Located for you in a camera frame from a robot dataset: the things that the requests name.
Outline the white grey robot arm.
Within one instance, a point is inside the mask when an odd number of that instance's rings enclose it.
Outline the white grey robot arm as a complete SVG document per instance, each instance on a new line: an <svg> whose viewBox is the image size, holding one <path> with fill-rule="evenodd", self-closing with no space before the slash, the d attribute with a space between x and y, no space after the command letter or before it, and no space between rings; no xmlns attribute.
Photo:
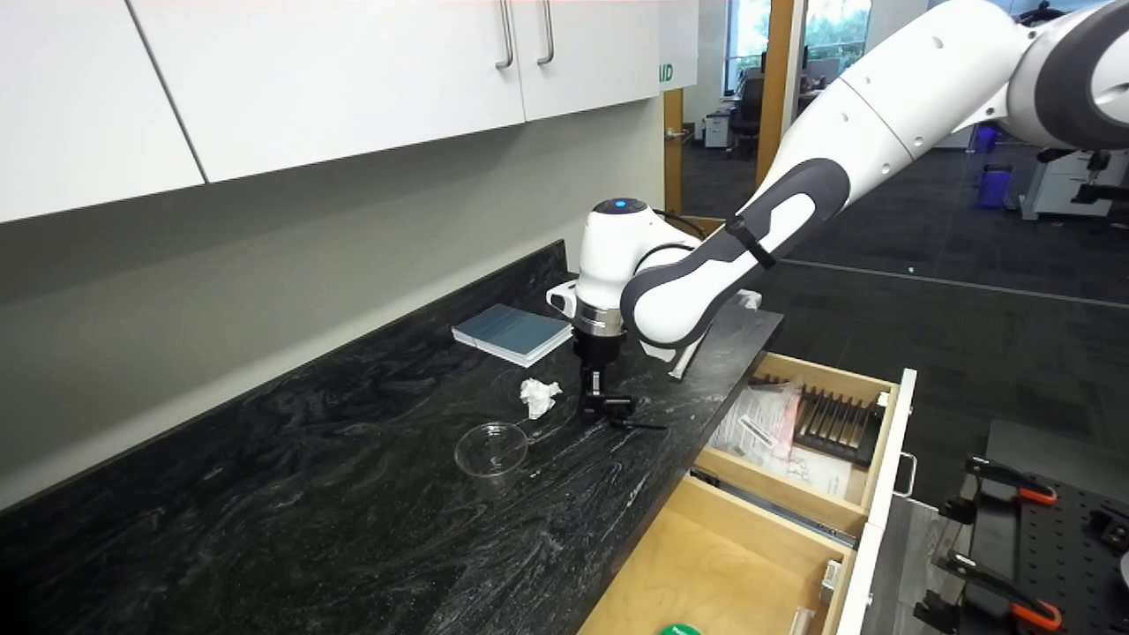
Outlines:
<svg viewBox="0 0 1129 635"><path fill-rule="evenodd" d="M698 235L638 196L593 205L579 270L545 292L575 328L579 414L625 419L633 401L611 388L605 368L628 338L688 368L750 270L963 127L996 118L1033 147L1124 147L1124 49L1129 0L1039 24L996 0L937 0L800 110L718 229Z"/></svg>

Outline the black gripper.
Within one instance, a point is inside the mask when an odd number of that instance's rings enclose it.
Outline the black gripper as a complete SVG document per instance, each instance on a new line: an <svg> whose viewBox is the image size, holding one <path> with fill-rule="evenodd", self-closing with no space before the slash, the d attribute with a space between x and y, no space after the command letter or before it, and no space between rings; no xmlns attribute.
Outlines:
<svg viewBox="0 0 1129 635"><path fill-rule="evenodd" d="M611 394L605 368L616 361L622 345L625 345L625 338L601 338L601 335L585 335L585 331L575 335L575 356L585 368L582 369L582 397L579 397L582 419L593 419L593 414L597 414L593 394L601 394L601 401L605 401L605 394Z"/></svg>

